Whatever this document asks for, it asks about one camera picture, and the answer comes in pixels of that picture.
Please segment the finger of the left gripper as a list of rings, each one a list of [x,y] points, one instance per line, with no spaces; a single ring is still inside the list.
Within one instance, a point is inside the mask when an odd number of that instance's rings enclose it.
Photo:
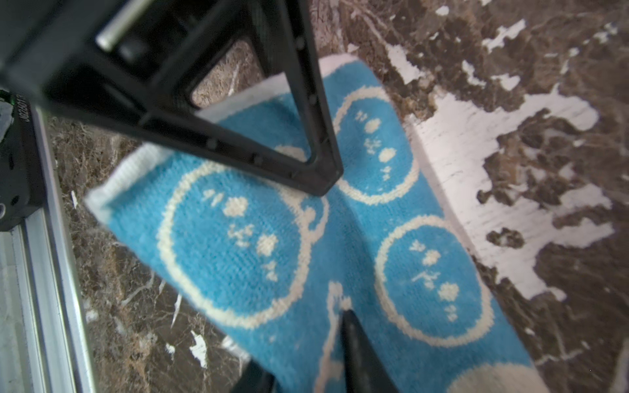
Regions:
[[[322,196],[342,176],[304,1],[152,1],[110,53],[89,49],[46,89],[64,116],[226,164]],[[252,47],[264,79],[202,110],[193,91],[234,44]],[[294,101],[309,155],[263,142],[278,123],[224,119],[266,101],[281,84]]]

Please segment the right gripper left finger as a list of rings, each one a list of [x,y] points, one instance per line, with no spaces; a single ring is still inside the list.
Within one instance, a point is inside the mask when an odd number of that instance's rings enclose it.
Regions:
[[[275,376],[252,360],[248,363],[241,378],[239,378],[230,392],[273,393],[275,391],[275,383]]]

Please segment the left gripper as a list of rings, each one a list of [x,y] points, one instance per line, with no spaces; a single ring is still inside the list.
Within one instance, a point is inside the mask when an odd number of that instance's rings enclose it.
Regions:
[[[110,53],[152,1],[2,1],[1,86],[35,102],[93,47]]]

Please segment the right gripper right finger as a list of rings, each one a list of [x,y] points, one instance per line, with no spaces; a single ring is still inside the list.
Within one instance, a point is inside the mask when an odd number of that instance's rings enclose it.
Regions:
[[[341,314],[347,392],[398,392],[352,310]]]

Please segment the teal patterned towel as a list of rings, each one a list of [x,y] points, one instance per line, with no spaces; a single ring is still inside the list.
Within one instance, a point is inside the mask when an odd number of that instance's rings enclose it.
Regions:
[[[342,314],[373,392],[544,392],[372,71],[320,61],[344,175],[311,196],[146,143],[86,203],[280,392],[349,392]]]

